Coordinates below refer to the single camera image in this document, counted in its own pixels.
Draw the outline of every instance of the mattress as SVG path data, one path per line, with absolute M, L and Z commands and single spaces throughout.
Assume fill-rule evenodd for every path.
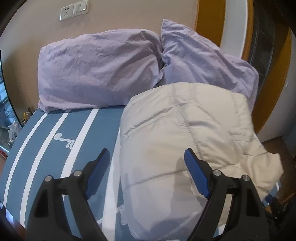
M 112 157 L 102 182 L 89 200 L 98 225 L 109 241 L 134 240 L 126 220 L 119 172 L 119 127 L 123 107 L 85 110 L 36 110 L 17 137 L 0 177 L 0 202 L 26 227 L 36 193 L 47 175 L 69 176 L 95 160 L 103 148 Z M 64 199 L 73 235 L 81 237 Z

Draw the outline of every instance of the bed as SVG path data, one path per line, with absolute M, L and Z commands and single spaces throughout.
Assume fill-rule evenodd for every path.
M 120 186 L 119 127 L 123 108 L 35 111 L 16 139 L 0 178 L 0 202 L 22 226 L 26 227 L 45 176 L 67 177 L 107 148 L 110 166 L 88 203 L 108 240 L 134 240 L 125 221 Z M 67 196 L 64 204 L 71 232 L 80 237 Z

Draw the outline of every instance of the white switch plate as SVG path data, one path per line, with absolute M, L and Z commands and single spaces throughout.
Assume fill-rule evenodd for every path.
M 63 7 L 61 9 L 61 15 L 60 15 L 60 21 L 64 21 L 68 18 L 73 17 L 73 9 L 74 9 L 74 4 L 71 4 L 69 6 Z
M 76 2 L 61 9 L 60 21 L 89 12 L 89 0 Z

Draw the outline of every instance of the metal screw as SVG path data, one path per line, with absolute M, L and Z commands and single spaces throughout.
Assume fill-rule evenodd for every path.
M 49 181 L 51 181 L 51 179 L 52 179 L 52 176 L 46 176 L 44 180 L 45 180 L 46 182 L 49 182 Z
M 82 172 L 80 170 L 77 170 L 74 172 L 75 177 L 79 177 L 81 174 L 82 174 Z
M 250 177 L 248 175 L 243 175 L 242 178 L 245 180 L 245 181 L 250 181 Z
M 214 170 L 213 173 L 217 177 L 221 175 L 221 172 L 219 170 Z

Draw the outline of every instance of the power socket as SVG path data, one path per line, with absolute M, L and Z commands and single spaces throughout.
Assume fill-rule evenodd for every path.
M 73 17 L 73 9 L 74 9 L 74 4 L 71 4 L 69 6 L 63 7 L 61 9 L 61 16 L 60 16 L 60 21 L 64 21 L 68 18 Z

